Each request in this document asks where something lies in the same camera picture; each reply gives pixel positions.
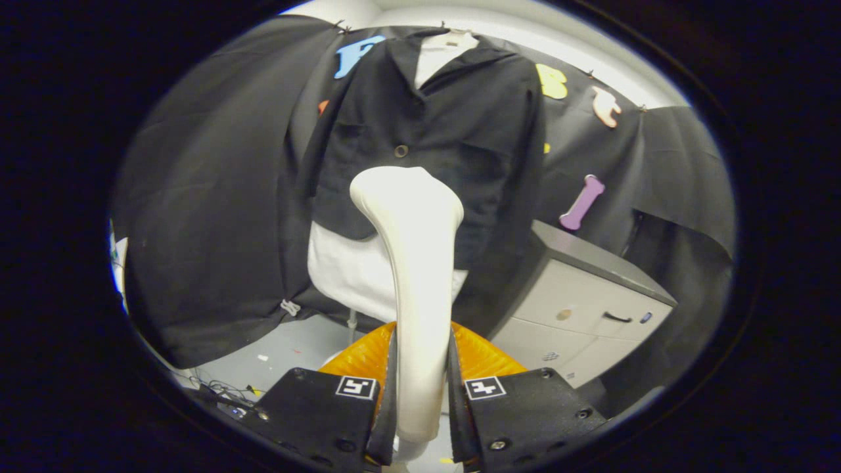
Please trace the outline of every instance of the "floor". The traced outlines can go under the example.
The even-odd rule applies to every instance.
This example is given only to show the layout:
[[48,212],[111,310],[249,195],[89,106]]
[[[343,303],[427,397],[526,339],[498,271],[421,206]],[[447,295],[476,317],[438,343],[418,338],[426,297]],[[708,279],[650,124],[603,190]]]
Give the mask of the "floor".
[[[270,389],[292,368],[318,369],[333,354],[347,346],[347,327],[321,315],[300,322],[284,323],[263,338],[221,359],[193,369],[174,369],[176,379],[185,387],[198,387],[198,380],[222,381],[237,389],[250,385],[259,391]],[[258,396],[245,391],[251,401]],[[461,473],[461,464],[452,463],[450,423],[444,400],[438,437],[426,452],[405,467],[384,467],[383,473]]]

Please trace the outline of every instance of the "drawer handle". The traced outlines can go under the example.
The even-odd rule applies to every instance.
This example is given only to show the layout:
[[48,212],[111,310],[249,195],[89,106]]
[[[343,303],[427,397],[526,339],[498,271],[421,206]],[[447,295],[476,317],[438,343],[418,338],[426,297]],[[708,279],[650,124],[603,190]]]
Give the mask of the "drawer handle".
[[611,320],[614,320],[614,321],[619,321],[619,322],[625,322],[625,323],[633,322],[633,320],[631,320],[631,319],[623,319],[621,317],[614,316],[610,312],[605,312],[604,314],[602,314],[602,316],[604,318],[608,318],[608,319],[611,319]]

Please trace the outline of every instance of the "jacket pocket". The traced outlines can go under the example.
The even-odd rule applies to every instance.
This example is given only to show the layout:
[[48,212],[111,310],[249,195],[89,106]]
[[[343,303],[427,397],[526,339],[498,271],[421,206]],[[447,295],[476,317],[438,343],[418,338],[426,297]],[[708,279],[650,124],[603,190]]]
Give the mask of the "jacket pocket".
[[350,182],[366,161],[363,144],[367,137],[367,125],[336,121],[325,149],[319,186],[342,193],[348,192]]
[[465,211],[487,225],[496,222],[512,162],[508,153],[474,141],[462,141],[455,168]]

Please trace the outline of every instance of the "white wall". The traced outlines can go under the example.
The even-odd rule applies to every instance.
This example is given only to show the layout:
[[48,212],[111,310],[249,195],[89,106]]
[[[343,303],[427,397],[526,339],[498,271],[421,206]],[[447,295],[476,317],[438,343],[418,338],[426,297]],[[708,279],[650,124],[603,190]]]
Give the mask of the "white wall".
[[383,10],[371,0],[313,0],[290,8],[283,14],[310,16],[335,23],[340,19],[341,26],[352,29],[367,28]]
[[447,26],[471,29],[539,50],[609,84],[650,109],[687,105],[677,88],[619,42],[555,7],[531,0],[313,0],[289,13],[355,29],[377,26]]

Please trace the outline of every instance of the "white shirt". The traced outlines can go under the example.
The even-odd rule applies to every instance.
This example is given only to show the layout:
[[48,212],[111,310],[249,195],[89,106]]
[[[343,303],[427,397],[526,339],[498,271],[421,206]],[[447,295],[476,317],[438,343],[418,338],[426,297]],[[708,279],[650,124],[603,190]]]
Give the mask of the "white shirt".
[[[450,32],[423,39],[415,86],[421,88],[445,64],[478,44],[469,33]],[[381,322],[397,320],[394,273],[380,235],[357,241],[312,222],[307,269],[315,288],[327,297]],[[453,300],[467,276],[467,270],[453,270]]]

